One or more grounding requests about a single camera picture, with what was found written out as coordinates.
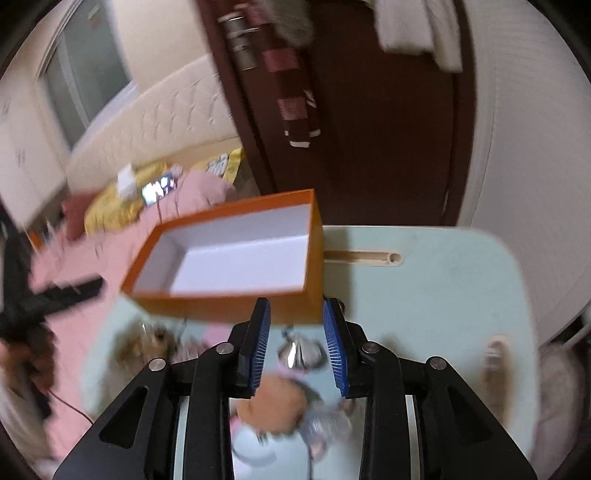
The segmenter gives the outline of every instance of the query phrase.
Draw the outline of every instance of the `black cable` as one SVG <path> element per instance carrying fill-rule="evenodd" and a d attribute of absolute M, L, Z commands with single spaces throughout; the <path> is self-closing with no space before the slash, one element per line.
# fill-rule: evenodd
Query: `black cable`
<path fill-rule="evenodd" d="M 62 402 L 66 407 L 70 407 L 72 410 L 74 410 L 75 412 L 78 412 L 80 415 L 82 415 L 86 420 L 88 420 L 90 422 L 91 425 L 94 425 L 95 423 L 90 419 L 90 417 L 88 415 L 86 415 L 86 413 L 81 412 L 80 410 L 78 410 L 76 407 L 72 407 L 72 405 L 70 405 L 68 402 L 66 402 L 65 400 L 62 400 L 60 397 L 58 397 L 55 393 L 53 393 L 51 390 L 49 390 L 49 393 L 51 394 L 51 396 L 53 398 L 55 398 L 56 400 L 59 400 L 60 402 Z"/>

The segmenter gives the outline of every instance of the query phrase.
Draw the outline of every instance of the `smartphone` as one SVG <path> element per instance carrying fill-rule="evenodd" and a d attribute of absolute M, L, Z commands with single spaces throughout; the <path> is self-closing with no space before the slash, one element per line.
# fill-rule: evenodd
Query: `smartphone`
<path fill-rule="evenodd" d="M 163 175 L 158 180 L 148 183 L 142 188 L 142 197 L 147 206 L 153 205 L 164 198 L 177 187 L 177 180 L 171 173 Z"/>

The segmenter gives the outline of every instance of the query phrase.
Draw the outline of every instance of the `door frame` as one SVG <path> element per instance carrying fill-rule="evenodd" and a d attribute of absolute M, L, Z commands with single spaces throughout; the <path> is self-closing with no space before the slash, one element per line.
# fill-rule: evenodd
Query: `door frame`
<path fill-rule="evenodd" d="M 194 0 L 201 13 L 207 40 L 217 66 L 222 89 L 226 95 L 236 130 L 242 141 L 249 165 L 261 194 L 277 192 L 267 152 L 261 141 L 250 105 L 243 91 L 239 74 L 226 48 L 223 30 L 217 22 L 213 2 L 218 0 Z M 472 36 L 462 0 L 454 0 L 460 26 L 463 71 L 453 75 L 454 120 L 450 171 L 447 194 L 440 225 L 457 223 L 466 188 L 466 180 L 472 156 L 472 140 L 476 115 L 475 61 Z"/>
<path fill-rule="evenodd" d="M 267 153 L 261 141 L 252 116 L 246 94 L 238 77 L 234 61 L 226 48 L 226 39 L 217 22 L 217 13 L 213 2 L 217 0 L 194 0 L 200 12 L 213 61 L 222 83 L 222 90 L 226 95 L 228 107 L 232 113 L 236 130 L 240 136 L 248 164 L 255 177 L 256 185 L 262 195 L 277 192 L 277 186 L 271 173 Z"/>

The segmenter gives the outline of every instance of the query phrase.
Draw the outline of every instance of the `window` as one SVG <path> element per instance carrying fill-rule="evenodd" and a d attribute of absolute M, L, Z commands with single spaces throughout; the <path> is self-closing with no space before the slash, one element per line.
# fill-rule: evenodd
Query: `window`
<path fill-rule="evenodd" d="M 105 0 L 82 0 L 59 34 L 43 79 L 72 148 L 128 83 Z"/>

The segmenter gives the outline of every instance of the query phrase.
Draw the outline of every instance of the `orange box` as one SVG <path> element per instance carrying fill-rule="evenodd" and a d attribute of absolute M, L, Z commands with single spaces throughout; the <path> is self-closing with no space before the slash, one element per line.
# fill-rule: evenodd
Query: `orange box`
<path fill-rule="evenodd" d="M 267 297 L 275 324 L 320 323 L 323 240 L 313 190 L 225 203 L 158 225 L 121 290 L 153 314 L 238 323 Z"/>

